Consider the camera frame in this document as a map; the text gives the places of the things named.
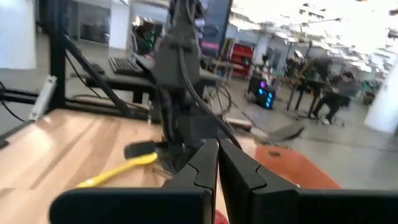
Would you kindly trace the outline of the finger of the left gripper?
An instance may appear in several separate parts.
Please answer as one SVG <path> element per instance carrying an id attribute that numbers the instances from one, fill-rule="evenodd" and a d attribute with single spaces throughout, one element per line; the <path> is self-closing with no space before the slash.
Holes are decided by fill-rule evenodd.
<path id="1" fill-rule="evenodd" d="M 167 148 L 158 147 L 157 155 L 159 158 L 159 164 L 162 166 L 163 170 L 174 173 L 172 156 L 168 153 Z"/>
<path id="2" fill-rule="evenodd" d="M 176 174 L 187 163 L 185 149 L 183 147 L 173 148 L 170 152 L 170 156 L 171 156 L 170 162 L 171 162 L 172 172 Z"/>

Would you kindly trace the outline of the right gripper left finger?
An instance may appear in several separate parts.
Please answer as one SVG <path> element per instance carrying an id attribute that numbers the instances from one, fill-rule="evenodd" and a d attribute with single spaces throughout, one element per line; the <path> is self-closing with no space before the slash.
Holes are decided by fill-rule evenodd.
<path id="1" fill-rule="evenodd" d="M 206 224 L 215 222 L 218 142 L 210 139 L 183 169 L 162 186 L 172 195 L 166 205 L 164 222 Z"/>

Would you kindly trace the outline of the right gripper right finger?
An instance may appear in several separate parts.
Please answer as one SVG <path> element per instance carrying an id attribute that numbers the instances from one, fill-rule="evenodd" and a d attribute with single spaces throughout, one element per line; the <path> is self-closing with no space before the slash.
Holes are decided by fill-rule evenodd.
<path id="1" fill-rule="evenodd" d="M 298 223 L 298 187 L 220 141 L 220 181 L 230 223 Z"/>

